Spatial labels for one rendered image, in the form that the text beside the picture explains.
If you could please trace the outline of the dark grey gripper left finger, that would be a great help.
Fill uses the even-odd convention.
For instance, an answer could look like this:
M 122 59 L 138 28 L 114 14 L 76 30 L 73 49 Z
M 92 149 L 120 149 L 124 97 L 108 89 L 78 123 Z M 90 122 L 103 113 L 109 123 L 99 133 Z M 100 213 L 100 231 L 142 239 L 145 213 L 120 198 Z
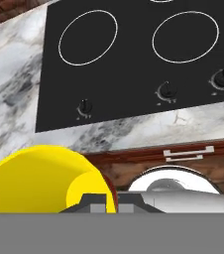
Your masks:
M 105 213 L 106 195 L 99 193 L 85 193 L 80 202 L 62 210 L 61 213 Z

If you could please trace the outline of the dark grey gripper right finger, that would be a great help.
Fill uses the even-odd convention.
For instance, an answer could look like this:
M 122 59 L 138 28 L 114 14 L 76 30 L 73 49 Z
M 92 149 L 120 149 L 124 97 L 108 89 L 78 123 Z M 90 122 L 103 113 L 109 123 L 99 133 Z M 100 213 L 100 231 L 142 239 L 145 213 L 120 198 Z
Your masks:
M 118 193 L 119 213 L 163 213 L 155 207 L 152 197 L 142 192 L 119 192 Z

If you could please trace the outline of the yellow cup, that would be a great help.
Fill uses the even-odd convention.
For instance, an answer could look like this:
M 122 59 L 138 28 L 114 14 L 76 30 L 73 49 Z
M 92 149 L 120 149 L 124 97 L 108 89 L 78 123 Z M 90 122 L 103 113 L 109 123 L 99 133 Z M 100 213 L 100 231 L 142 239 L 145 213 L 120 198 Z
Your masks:
M 0 212 L 60 212 L 86 193 L 103 194 L 106 211 L 117 211 L 111 182 L 77 152 L 39 145 L 0 161 Z

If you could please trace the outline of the brown wooden drawer front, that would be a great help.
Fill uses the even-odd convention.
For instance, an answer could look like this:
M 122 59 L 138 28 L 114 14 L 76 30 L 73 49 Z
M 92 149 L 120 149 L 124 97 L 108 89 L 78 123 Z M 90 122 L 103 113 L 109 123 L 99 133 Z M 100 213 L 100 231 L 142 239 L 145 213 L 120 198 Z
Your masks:
M 205 154 L 202 160 L 167 162 L 164 156 L 164 150 L 196 151 L 203 150 L 206 146 L 213 146 L 214 152 Z M 157 166 L 176 165 L 200 172 L 224 193 L 224 139 L 85 153 L 84 156 L 112 181 L 118 191 L 125 191 L 130 181 L 144 170 Z

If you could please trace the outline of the black hob knob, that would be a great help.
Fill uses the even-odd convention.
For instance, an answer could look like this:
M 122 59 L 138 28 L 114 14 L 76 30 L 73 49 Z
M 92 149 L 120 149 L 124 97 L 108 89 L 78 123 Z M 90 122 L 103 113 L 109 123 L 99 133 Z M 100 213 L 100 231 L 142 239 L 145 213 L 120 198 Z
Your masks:
M 224 68 L 216 71 L 208 80 L 215 91 L 211 93 L 212 96 L 216 96 L 220 91 L 224 92 Z
M 162 83 L 156 91 L 156 95 L 161 103 L 176 103 L 176 94 L 177 88 L 174 85 L 170 84 L 168 81 Z
M 84 117 L 85 119 L 88 119 L 91 117 L 91 110 L 92 110 L 92 103 L 87 99 L 82 99 L 77 108 L 77 112 L 79 113 L 80 116 Z

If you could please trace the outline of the black hob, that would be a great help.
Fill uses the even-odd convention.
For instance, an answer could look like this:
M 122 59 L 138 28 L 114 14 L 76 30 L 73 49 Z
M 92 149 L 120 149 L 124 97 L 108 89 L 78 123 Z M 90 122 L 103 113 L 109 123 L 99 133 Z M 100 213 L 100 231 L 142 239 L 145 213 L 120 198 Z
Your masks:
M 224 101 L 224 0 L 59 0 L 47 9 L 39 133 Z M 158 87 L 177 88 L 161 103 Z M 92 103 L 91 117 L 76 108 Z

